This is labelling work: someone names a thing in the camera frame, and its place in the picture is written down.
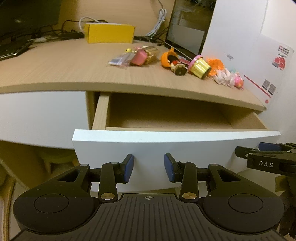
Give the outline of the pink gold gift box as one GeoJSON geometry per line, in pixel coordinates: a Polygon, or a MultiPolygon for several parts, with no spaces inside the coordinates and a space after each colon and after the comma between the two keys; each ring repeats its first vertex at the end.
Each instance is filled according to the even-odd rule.
{"type": "Polygon", "coordinates": [[[132,54],[133,57],[130,63],[136,66],[143,66],[155,61],[159,55],[159,50],[155,46],[136,47],[132,54]]]}

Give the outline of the black keyboard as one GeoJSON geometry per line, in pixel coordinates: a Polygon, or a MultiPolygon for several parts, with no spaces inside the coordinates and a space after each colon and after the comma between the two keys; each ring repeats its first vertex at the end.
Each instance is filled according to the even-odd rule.
{"type": "Polygon", "coordinates": [[[33,40],[21,40],[1,45],[0,60],[3,61],[23,54],[29,49],[33,42],[33,40]]]}

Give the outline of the white lace cloth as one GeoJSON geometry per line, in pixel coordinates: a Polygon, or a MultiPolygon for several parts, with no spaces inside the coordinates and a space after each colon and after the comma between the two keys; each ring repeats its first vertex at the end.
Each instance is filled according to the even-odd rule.
{"type": "Polygon", "coordinates": [[[227,68],[217,70],[217,74],[211,77],[217,84],[233,88],[235,85],[235,73],[227,68]]]}

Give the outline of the black monitor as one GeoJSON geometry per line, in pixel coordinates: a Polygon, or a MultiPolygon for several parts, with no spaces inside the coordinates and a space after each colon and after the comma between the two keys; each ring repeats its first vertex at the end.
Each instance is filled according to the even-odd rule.
{"type": "Polygon", "coordinates": [[[1,35],[58,24],[60,0],[1,1],[1,35]]]}

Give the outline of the yellow cardboard box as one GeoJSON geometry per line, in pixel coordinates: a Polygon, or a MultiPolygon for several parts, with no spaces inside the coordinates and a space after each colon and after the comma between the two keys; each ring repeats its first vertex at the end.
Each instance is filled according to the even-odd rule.
{"type": "Polygon", "coordinates": [[[88,43],[132,43],[135,26],[115,23],[88,23],[84,27],[88,43]]]}

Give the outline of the pink green squishy toy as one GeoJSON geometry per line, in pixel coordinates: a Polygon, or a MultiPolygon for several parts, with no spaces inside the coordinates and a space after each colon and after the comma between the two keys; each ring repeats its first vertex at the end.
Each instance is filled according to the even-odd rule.
{"type": "Polygon", "coordinates": [[[231,84],[237,89],[244,88],[244,80],[238,72],[231,72],[231,84]]]}

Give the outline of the wooden desk drawer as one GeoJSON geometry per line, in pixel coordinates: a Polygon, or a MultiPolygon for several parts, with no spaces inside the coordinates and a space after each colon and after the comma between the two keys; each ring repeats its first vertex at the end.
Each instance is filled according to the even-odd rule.
{"type": "Polygon", "coordinates": [[[134,156],[134,168],[121,192],[171,188],[164,155],[207,167],[217,163],[242,171],[233,160],[237,146],[255,148],[273,142],[278,131],[269,130],[258,115],[231,105],[143,94],[103,93],[90,130],[75,130],[72,138],[78,160],[91,168],[134,156]]]}

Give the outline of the orange round toy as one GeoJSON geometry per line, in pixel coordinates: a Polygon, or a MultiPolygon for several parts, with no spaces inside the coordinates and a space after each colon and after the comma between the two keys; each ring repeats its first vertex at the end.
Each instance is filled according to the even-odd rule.
{"type": "Polygon", "coordinates": [[[213,77],[214,75],[216,75],[219,71],[224,70],[224,64],[221,60],[219,59],[207,59],[206,62],[208,63],[208,65],[211,67],[211,70],[208,73],[208,77],[213,77]]]}

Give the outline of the gold pink cupcake toy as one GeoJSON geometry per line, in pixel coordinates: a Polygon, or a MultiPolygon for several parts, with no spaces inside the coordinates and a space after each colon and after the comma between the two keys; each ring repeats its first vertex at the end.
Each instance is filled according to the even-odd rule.
{"type": "Polygon", "coordinates": [[[200,79],[204,79],[210,70],[211,66],[204,60],[202,55],[197,55],[188,66],[188,72],[200,79]]]}

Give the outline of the pink card packet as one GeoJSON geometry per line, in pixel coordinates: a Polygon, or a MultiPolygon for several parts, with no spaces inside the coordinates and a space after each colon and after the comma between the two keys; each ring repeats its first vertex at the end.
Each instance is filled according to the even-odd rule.
{"type": "Polygon", "coordinates": [[[118,67],[128,67],[131,60],[134,58],[133,52],[121,54],[108,62],[109,65],[118,67]]]}

